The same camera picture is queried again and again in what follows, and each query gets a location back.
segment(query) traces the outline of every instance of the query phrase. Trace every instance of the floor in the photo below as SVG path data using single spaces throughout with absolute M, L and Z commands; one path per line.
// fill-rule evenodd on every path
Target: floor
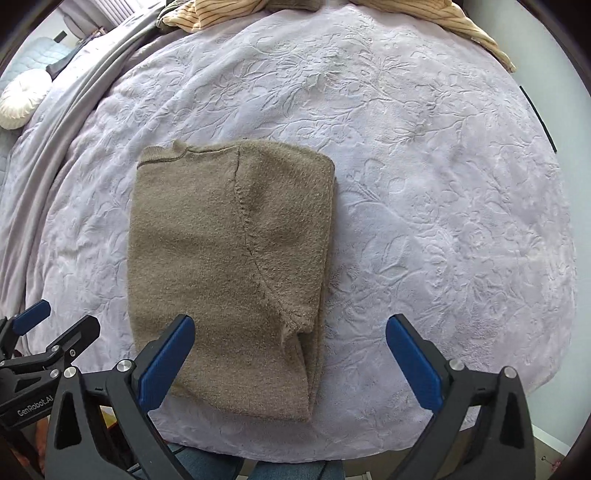
M 470 442 L 471 430 L 460 432 L 456 438 L 456 442 L 452 447 L 452 451 L 447 457 L 443 467 L 439 471 L 438 478 L 444 477 L 454 471 L 454 468 L 460 462 L 462 454 L 466 446 Z M 553 465 L 557 461 L 564 458 L 563 455 L 552 450 L 545 443 L 534 438 L 535 445 L 535 471 L 536 480 L 548 480 L 552 475 Z M 347 477 L 363 475 L 365 472 L 371 473 L 372 480 L 387 480 L 394 469 L 402 462 L 402 459 L 410 450 L 402 450 L 399 452 L 384 452 L 378 455 L 372 455 L 357 460 L 345 461 L 345 474 Z M 252 471 L 255 462 L 247 460 L 240 472 L 241 475 L 248 476 Z

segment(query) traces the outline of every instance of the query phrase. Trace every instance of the brown sweater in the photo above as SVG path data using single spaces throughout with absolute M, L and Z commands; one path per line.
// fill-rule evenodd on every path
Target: brown sweater
M 331 160 L 300 147 L 144 150 L 129 232 L 129 315 L 138 349 L 176 314 L 195 320 L 173 391 L 236 413 L 310 418 L 333 188 Z

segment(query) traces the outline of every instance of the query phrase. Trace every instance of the bed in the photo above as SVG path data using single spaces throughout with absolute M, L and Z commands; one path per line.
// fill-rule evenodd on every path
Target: bed
M 539 120 L 489 53 L 429 22 L 339 1 L 140 42 L 156 13 L 84 47 L 11 151 L 0 310 L 53 306 L 25 353 L 91 313 L 101 337 L 77 366 L 133 357 L 126 249 L 144 147 L 268 138 L 336 168 L 313 418 L 261 420 L 169 397 L 152 414 L 165 439 L 274 462 L 411 446 L 430 413 L 386 346 L 393 313 L 471 368 L 513 365 L 528 392 L 556 373 L 574 318 L 568 205 Z M 109 72 L 103 92 L 80 86 Z M 68 102 L 80 128 L 52 137 Z M 45 147 L 54 154 L 37 155 Z

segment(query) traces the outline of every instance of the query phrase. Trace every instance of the person's leg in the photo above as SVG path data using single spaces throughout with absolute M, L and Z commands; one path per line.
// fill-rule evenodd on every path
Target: person's leg
M 344 480 L 341 460 L 309 463 L 258 462 L 248 480 Z
M 235 480 L 244 459 L 231 455 L 204 452 L 196 448 L 168 444 L 178 461 L 194 480 Z M 130 470 L 134 476 L 146 480 L 142 470 Z

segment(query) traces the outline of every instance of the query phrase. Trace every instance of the blue denim pants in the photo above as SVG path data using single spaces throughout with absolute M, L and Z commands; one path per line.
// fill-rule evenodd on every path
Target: blue denim pants
M 244 460 L 232 455 L 204 452 L 173 443 L 170 449 L 195 480 L 235 480 Z M 142 470 L 130 470 L 146 479 Z M 343 462 L 268 463 L 258 462 L 248 480 L 344 480 Z

